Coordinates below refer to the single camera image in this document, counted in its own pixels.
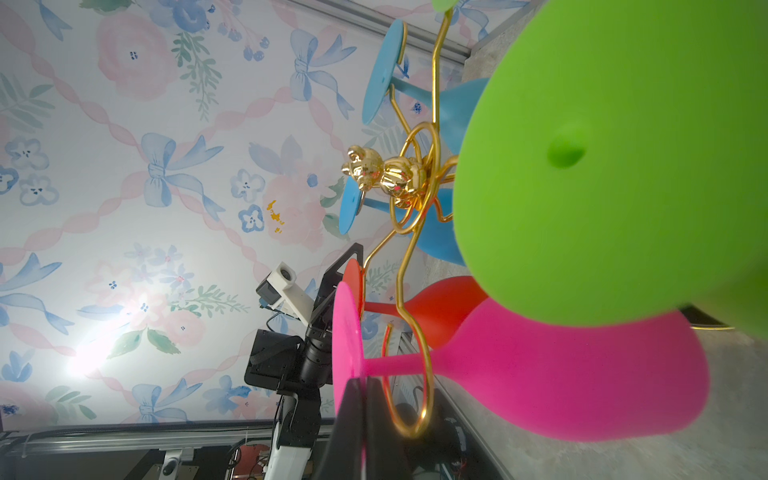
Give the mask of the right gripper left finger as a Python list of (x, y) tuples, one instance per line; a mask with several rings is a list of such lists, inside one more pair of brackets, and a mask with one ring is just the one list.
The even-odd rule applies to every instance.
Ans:
[(360, 480), (365, 444), (365, 394), (359, 378), (347, 382), (338, 407), (331, 436), (313, 479)]

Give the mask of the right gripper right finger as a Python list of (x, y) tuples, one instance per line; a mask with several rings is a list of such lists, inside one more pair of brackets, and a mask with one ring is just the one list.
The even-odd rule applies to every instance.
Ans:
[(366, 380), (364, 420), (365, 478), (411, 480), (403, 439), (391, 419), (382, 382), (377, 378)]

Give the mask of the pink wine glass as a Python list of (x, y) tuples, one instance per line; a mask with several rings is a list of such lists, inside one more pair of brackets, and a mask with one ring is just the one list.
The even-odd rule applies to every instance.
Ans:
[(428, 355), (435, 374), (540, 436), (603, 442), (687, 428), (710, 372), (687, 319), (673, 312), (607, 327), (550, 325), (481, 302)]

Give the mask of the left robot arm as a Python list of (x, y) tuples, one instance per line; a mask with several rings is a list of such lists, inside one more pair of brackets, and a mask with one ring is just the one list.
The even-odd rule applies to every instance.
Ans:
[(352, 244), (324, 273), (311, 296), (297, 285), (297, 274), (280, 263), (256, 288), (263, 306), (280, 315), (288, 307), (305, 333), (257, 331), (245, 382), (280, 396), (271, 436), (267, 479), (300, 479), (322, 424), (320, 389), (333, 383), (332, 324), (335, 291), (342, 268), (362, 259), (363, 246)]

